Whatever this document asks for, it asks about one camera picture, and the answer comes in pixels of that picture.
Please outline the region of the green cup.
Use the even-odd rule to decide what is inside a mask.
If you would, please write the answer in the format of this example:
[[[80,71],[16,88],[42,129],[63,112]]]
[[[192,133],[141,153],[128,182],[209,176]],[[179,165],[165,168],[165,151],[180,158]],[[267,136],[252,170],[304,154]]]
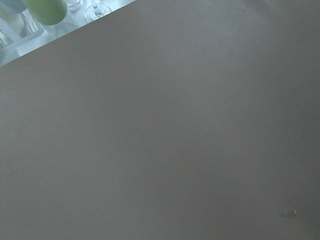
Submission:
[[[23,3],[36,20],[46,26],[60,23],[68,11],[63,0],[23,0]]]

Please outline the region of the light blue cup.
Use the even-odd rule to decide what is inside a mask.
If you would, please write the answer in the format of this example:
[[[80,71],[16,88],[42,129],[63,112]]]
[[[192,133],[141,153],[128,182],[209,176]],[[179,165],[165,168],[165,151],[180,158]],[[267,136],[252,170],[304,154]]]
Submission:
[[[0,5],[10,14],[19,14],[27,9],[22,0],[0,0]]]

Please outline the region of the wine glass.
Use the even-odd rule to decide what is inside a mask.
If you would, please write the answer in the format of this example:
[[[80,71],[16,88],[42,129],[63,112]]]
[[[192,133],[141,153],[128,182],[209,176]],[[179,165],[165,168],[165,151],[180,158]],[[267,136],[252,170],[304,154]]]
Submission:
[[[112,12],[106,0],[89,0],[85,11],[84,20],[87,24],[98,20]]]

